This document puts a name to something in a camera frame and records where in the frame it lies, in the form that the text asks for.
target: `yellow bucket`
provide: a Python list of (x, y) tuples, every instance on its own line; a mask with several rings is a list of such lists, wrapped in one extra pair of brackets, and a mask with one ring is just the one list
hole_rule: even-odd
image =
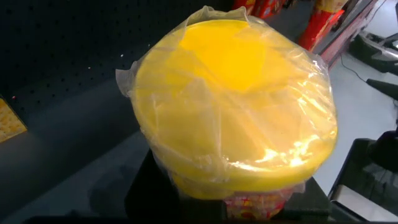
[(336, 141), (325, 68), (246, 21), (199, 22), (166, 35), (142, 60), (130, 95), (152, 150), (195, 198), (301, 183)]

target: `black cable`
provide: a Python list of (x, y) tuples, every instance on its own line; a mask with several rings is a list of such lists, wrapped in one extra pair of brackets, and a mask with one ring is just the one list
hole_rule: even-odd
[(381, 6), (382, 6), (386, 1), (387, 1), (387, 0), (384, 0), (384, 2), (381, 3), (381, 5), (378, 7), (378, 9), (376, 9), (376, 11), (374, 12), (374, 14), (373, 14), (373, 16), (372, 16), (372, 19), (369, 21), (369, 23), (373, 20), (374, 16), (375, 16), (376, 13), (378, 12), (378, 10), (381, 8)]
[(366, 81), (365, 81), (363, 78), (361, 78), (361, 77), (358, 75), (357, 72), (355, 72), (354, 70), (352, 70), (352, 69), (348, 68), (347, 66), (345, 66), (345, 64), (343, 63), (343, 54), (340, 55), (340, 59), (341, 59), (341, 65), (342, 65), (343, 67), (345, 67), (345, 68), (347, 68), (348, 70), (350, 70), (350, 71), (352, 71), (353, 73), (355, 73), (355, 75), (356, 75), (360, 80), (362, 80), (362, 82), (365, 82), (365, 83), (366, 83)]

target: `white floor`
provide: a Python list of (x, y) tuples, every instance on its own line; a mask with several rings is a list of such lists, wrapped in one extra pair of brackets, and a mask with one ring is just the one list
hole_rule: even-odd
[[(398, 84), (397, 76), (380, 73), (348, 54), (343, 55), (343, 63), (364, 80), (372, 78)], [(314, 175), (326, 194), (329, 193), (354, 139), (377, 139), (383, 132), (396, 128), (397, 118), (392, 98), (375, 90), (352, 71), (341, 66), (340, 58), (330, 71), (330, 80), (338, 113), (338, 141), (333, 154)]]

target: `red package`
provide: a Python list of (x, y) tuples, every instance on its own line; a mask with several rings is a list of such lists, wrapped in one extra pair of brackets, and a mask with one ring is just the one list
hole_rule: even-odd
[(250, 15), (253, 11), (254, 4), (256, 0), (235, 0), (232, 9), (239, 9), (240, 7), (244, 6), (246, 8), (246, 14)]
[(252, 15), (261, 19), (277, 14), (285, 0), (257, 0)]

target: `yellow container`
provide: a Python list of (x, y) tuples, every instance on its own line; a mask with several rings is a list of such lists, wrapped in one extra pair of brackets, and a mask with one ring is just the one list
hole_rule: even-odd
[(335, 107), (322, 65), (264, 24), (203, 21), (160, 40), (140, 61), (129, 95), (152, 150), (184, 193), (268, 192), (307, 180), (334, 148)]

